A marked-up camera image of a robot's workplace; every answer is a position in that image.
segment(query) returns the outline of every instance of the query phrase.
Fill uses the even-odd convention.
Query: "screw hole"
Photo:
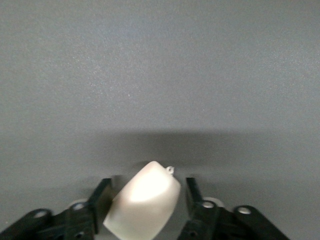
[[[81,231],[81,232],[78,232],[74,237],[75,237],[76,239],[80,239],[80,238],[82,238],[84,235],[85,235],[85,233],[84,233],[83,231]]]
[[[243,236],[241,234],[238,234],[238,233],[231,233],[231,236],[235,237],[235,238],[238,238],[238,239],[244,239],[245,238],[245,236]]]
[[[198,233],[196,231],[191,231],[191,232],[189,232],[189,236],[194,238],[194,237],[198,236]]]
[[[219,240],[228,240],[229,237],[228,237],[228,234],[224,233],[224,232],[221,232],[218,236],[218,239]]]
[[[65,237],[63,235],[59,235],[55,238],[55,240],[64,240]]]

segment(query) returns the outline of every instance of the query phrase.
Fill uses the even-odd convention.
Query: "white object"
[[[180,188],[168,170],[152,161],[113,199],[103,224],[121,240],[151,240],[172,215]]]

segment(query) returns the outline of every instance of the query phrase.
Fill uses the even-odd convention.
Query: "gray wall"
[[[317,0],[2,0],[0,231],[156,160],[318,240],[319,39]]]

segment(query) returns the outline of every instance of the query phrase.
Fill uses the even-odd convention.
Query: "black plastic bracket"
[[[252,206],[233,212],[204,200],[194,178],[186,178],[186,201],[190,220],[178,240],[289,240]]]
[[[103,179],[86,202],[78,202],[53,215],[36,209],[0,233],[0,240],[94,240],[99,215],[106,215],[113,199],[111,178]]]

